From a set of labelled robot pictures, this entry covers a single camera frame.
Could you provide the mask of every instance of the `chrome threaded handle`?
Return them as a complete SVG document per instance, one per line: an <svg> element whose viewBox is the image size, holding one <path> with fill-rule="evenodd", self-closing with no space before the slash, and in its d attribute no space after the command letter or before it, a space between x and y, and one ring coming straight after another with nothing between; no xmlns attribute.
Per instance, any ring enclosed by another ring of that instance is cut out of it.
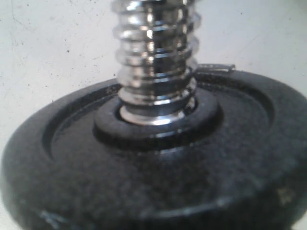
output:
<svg viewBox="0 0 307 230"><path fill-rule="evenodd" d="M201 18L195 0L115 0L113 11L123 65L118 95L121 117L138 125L164 125L195 107L192 58L199 42L193 31Z"/></svg>

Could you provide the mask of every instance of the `white surface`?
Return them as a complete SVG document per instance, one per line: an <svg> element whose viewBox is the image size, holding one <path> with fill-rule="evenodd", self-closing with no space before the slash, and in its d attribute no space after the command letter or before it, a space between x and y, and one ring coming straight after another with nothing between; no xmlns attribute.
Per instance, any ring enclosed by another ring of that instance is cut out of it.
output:
<svg viewBox="0 0 307 230"><path fill-rule="evenodd" d="M32 113L114 77L110 0L0 0L0 152ZM235 63L307 96L306 0L204 0L200 63ZM16 230L0 205L0 230ZM295 226L307 229L307 218Z"/></svg>

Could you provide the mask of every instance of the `dumbbell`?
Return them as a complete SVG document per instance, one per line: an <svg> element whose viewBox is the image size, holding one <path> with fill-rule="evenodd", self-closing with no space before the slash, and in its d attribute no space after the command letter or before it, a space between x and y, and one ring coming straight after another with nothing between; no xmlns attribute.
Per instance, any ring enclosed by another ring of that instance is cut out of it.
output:
<svg viewBox="0 0 307 230"><path fill-rule="evenodd" d="M193 59L195 0L114 0L117 81L26 120L2 160L25 230L289 230L307 207L307 100Z"/></svg>

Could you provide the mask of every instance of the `weight plate hub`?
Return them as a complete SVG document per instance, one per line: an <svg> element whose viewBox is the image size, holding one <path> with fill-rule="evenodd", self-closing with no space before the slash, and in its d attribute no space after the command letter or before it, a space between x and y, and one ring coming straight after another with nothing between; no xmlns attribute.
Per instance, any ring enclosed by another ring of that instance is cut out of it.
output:
<svg viewBox="0 0 307 230"><path fill-rule="evenodd" d="M28 230L290 228L307 204L306 99L246 72L195 77L200 112L181 131L122 121L115 80L29 118L3 158L15 220Z"/></svg>

